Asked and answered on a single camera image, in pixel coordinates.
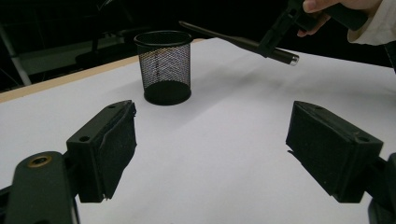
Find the finger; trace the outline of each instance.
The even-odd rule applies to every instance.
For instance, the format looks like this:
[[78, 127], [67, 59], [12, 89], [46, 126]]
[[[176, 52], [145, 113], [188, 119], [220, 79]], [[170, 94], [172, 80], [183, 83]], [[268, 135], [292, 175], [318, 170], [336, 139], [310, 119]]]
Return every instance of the finger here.
[[305, 0], [303, 9], [306, 13], [318, 12], [326, 7], [340, 3], [342, 0]]

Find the screw hole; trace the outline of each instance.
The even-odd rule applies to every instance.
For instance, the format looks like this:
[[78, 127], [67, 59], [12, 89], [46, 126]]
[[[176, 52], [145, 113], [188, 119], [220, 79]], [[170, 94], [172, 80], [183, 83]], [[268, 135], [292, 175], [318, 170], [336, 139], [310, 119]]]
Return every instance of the screw hole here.
[[366, 137], [358, 137], [358, 139], [361, 140], [362, 142], [370, 142], [370, 139]]
[[31, 168], [36, 168], [36, 167], [40, 167], [43, 165], [46, 165], [48, 163], [50, 163], [50, 161], [52, 160], [51, 156], [39, 156], [39, 157], [35, 157], [33, 159], [31, 159], [29, 161], [28, 166]]
[[87, 142], [88, 140], [90, 140], [89, 136], [82, 136], [82, 137], [79, 138], [80, 142]]

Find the chair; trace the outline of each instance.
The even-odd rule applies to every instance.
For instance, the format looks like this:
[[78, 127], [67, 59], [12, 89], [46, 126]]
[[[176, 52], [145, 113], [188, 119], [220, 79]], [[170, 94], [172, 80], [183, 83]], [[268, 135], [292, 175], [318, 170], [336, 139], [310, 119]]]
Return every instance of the chair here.
[[[106, 0], [96, 3], [97, 14], [88, 18], [92, 28], [92, 48], [76, 57], [82, 69], [115, 62], [137, 55], [133, 38], [153, 29], [150, 20], [145, 20], [127, 0]], [[99, 42], [106, 37], [118, 39], [116, 44], [100, 48]]]

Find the black handle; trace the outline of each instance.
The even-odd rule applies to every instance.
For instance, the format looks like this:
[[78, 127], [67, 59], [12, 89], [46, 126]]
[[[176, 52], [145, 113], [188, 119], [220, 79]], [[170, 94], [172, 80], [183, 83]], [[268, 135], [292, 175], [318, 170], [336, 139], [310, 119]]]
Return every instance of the black handle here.
[[328, 7], [323, 11], [353, 31], [359, 30], [368, 19], [363, 12], [344, 7], [341, 4]]

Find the hand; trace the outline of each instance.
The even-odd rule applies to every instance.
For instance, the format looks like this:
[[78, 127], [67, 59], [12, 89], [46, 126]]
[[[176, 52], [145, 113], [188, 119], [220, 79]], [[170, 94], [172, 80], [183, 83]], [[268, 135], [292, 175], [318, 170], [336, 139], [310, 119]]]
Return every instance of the hand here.
[[299, 30], [297, 36], [314, 35], [330, 19], [329, 15], [322, 12], [324, 8], [341, 3], [345, 7], [361, 10], [368, 17], [373, 17], [381, 2], [382, 0], [304, 0], [304, 11], [312, 14], [318, 20], [318, 24], [310, 31]]

